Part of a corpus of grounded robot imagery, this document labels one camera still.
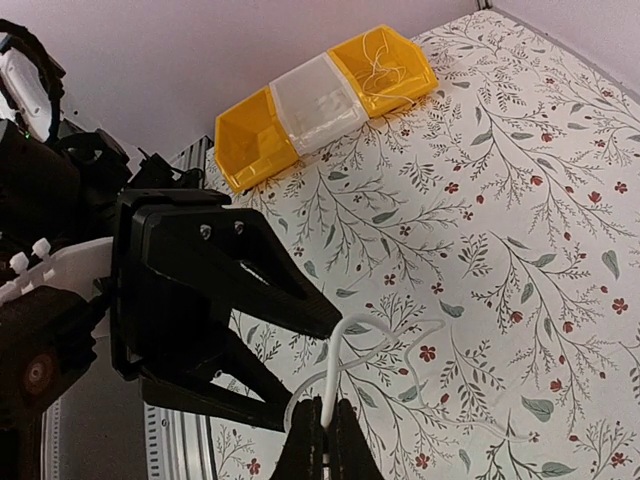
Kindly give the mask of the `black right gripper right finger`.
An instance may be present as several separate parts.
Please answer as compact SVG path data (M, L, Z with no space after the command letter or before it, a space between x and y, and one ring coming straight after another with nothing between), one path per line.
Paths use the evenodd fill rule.
M383 480L351 403L336 403L329 426L329 478Z

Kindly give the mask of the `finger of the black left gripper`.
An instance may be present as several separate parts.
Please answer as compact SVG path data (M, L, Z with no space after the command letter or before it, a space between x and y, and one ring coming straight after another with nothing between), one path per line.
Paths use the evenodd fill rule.
M240 381L256 396L215 384L217 373ZM282 432L284 410L292 393L248 347L196 344L144 359L142 397L152 406Z
M220 212L221 285L238 310L294 333L326 339L341 312L296 266L262 213Z

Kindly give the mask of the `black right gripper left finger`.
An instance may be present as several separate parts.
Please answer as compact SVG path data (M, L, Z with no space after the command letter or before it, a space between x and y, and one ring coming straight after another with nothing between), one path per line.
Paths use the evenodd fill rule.
M271 480L320 480L323 478L324 429L320 424L322 400L299 402L292 425Z

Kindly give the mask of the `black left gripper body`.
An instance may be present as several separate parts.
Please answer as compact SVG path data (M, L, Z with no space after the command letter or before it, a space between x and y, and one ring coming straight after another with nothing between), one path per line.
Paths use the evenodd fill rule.
M214 218L229 195L130 189L117 201L111 283L111 360L146 395L217 395L231 304L218 300Z

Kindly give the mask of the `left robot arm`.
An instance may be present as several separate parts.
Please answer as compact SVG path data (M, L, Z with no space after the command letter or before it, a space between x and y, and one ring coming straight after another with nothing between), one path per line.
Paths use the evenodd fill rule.
M274 477L319 479L326 435L234 333L233 311L316 339L339 311L296 267L266 218L191 187L159 157L132 173L104 131L44 140L1 123L1 475L41 475L42 418L95 360L153 406L224 418L287 439Z

